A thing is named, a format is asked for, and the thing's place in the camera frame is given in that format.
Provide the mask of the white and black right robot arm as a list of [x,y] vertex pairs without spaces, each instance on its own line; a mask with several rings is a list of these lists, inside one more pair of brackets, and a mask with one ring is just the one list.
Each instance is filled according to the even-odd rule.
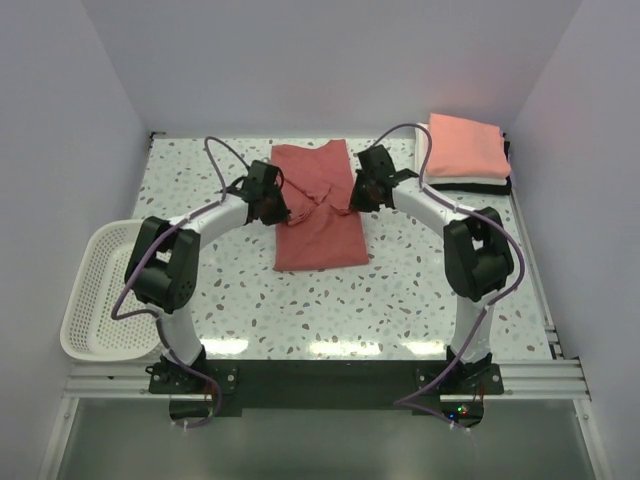
[[493,208],[472,210],[426,187],[417,173],[395,168],[385,147],[358,154],[360,168],[350,207],[377,212],[385,206],[424,224],[443,241],[444,271],[457,296],[454,337],[448,346],[451,363],[480,368],[491,362],[490,326],[494,306],[513,292],[507,280],[514,272],[518,245]]

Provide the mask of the red t-shirt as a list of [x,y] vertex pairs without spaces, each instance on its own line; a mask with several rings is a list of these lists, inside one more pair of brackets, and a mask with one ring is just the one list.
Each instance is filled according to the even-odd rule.
[[369,256],[360,215],[350,209],[354,186],[344,140],[319,148],[276,145],[271,162],[284,174],[289,218],[276,226],[276,271],[362,266]]

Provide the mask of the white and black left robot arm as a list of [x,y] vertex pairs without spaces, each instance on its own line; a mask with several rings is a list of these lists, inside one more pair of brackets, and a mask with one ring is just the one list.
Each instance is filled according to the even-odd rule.
[[196,368],[204,358],[204,346],[195,332],[190,302],[196,291],[200,252],[222,235],[253,221],[267,226],[285,222],[290,210],[283,187],[284,174],[279,167],[255,161],[246,175],[222,189],[219,200],[168,220],[146,218],[111,318],[131,316],[120,308],[125,297],[133,294],[143,308],[132,315],[152,316],[163,356],[183,368]]

